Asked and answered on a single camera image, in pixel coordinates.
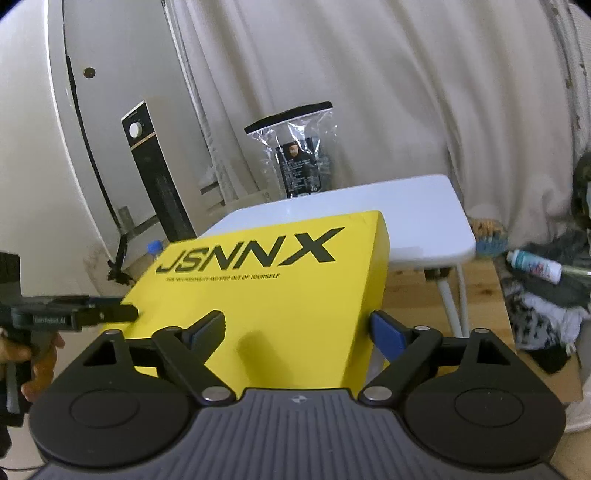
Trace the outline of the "person's left hand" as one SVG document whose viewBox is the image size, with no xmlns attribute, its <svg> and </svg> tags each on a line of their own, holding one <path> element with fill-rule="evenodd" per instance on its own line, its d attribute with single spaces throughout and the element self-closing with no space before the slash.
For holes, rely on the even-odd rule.
<svg viewBox="0 0 591 480">
<path fill-rule="evenodd" d="M 12 342 L 6 332 L 1 330 L 1 378 L 4 378 L 6 364 L 29 362 L 31 379 L 22 384 L 21 393 L 28 402 L 34 403 L 52 383 L 57 352 L 64 346 L 61 335 L 53 333 L 45 354 L 34 356 L 28 347 Z"/>
</svg>

